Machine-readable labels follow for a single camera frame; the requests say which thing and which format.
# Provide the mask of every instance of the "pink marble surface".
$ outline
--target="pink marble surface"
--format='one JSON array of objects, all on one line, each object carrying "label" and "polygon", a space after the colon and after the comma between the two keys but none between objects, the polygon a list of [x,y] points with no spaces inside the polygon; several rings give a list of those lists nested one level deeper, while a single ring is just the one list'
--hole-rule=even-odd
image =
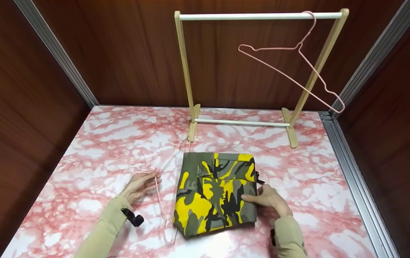
[{"label": "pink marble surface", "polygon": [[[72,257],[110,198],[136,172],[159,170],[161,203],[172,212],[188,128],[188,109],[96,106],[11,240],[4,258]],[[201,118],[282,121],[280,111],[202,109]],[[374,257],[372,245],[315,112],[296,126],[291,150],[285,129],[199,124],[194,152],[247,152],[261,179],[294,211],[309,257]],[[255,227],[223,231],[176,243],[164,241],[156,194],[133,205],[145,222],[126,223],[109,257],[273,257],[270,229],[276,214],[261,209]],[[173,229],[167,230],[171,236]]]}]

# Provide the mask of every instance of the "wooden panel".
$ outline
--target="wooden panel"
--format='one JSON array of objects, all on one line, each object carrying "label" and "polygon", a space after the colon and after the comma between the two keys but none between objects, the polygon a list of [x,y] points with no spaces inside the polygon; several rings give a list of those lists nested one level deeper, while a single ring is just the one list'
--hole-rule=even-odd
[{"label": "wooden panel", "polygon": [[339,122],[401,257],[410,257],[410,29]]},{"label": "wooden panel", "polygon": [[0,0],[0,255],[89,107],[11,0]]},{"label": "wooden panel", "polygon": [[[402,0],[35,0],[98,101],[103,104],[187,106],[173,12],[273,13],[339,11],[350,16],[326,62],[329,88],[340,92]],[[195,102],[202,106],[293,109],[301,89],[239,53],[239,44],[295,46],[312,21],[185,21]],[[333,24],[320,20],[303,48],[315,63]],[[309,67],[295,52],[258,53],[306,83]],[[314,92],[329,103],[321,87]],[[326,110],[309,99],[305,109]]]}]

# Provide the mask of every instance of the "beige shirt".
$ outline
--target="beige shirt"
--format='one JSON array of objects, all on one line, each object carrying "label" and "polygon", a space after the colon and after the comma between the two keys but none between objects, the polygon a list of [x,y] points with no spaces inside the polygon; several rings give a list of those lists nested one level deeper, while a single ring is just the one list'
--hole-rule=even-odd
[{"label": "beige shirt", "polygon": [[[81,244],[74,258],[105,258],[120,229],[127,220],[121,208],[132,210],[122,196],[112,198],[103,210],[90,235]],[[275,221],[275,242],[279,258],[305,258],[304,237],[292,216]]]}]

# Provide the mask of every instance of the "camouflage garment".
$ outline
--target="camouflage garment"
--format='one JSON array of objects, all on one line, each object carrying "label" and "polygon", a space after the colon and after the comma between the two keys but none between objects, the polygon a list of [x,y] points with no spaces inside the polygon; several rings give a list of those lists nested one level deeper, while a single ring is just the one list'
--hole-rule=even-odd
[{"label": "camouflage garment", "polygon": [[187,152],[178,181],[173,224],[192,237],[242,223],[256,222],[257,175],[250,154]]}]

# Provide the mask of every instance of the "wooden clothes rack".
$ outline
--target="wooden clothes rack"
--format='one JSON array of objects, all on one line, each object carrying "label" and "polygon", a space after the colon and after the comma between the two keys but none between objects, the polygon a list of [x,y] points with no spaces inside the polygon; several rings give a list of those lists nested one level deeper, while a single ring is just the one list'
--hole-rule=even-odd
[{"label": "wooden clothes rack", "polygon": [[[349,10],[341,9],[338,13],[313,13],[316,19],[334,19],[334,25],[329,32],[329,36],[323,46],[323,49],[318,56],[315,64],[317,72],[321,72],[326,59],[328,58],[331,49],[336,43],[336,39],[340,34],[342,27],[347,20]],[[241,13],[241,14],[181,14],[179,10],[175,11],[175,24],[178,35],[178,43],[181,54],[182,70],[184,72],[184,81],[186,83],[187,101],[189,102],[189,109],[191,113],[191,122],[189,124],[189,134],[187,139],[190,142],[194,141],[195,130],[197,123],[214,123],[214,124],[241,124],[241,125],[260,125],[260,126],[274,126],[285,127],[287,130],[290,146],[295,149],[298,146],[297,137],[294,130],[294,124],[298,118],[305,102],[308,98],[308,93],[304,90],[297,102],[297,105],[292,113],[286,108],[282,108],[282,115],[285,123],[273,122],[251,122],[238,120],[216,120],[216,119],[199,119],[200,104],[194,105],[192,99],[191,80],[189,77],[189,67],[187,65],[186,45],[184,43],[184,32],[182,29],[183,21],[205,21],[205,20],[300,20],[313,19],[308,13]],[[315,85],[318,75],[314,71],[310,74],[305,88],[311,91]]]}]

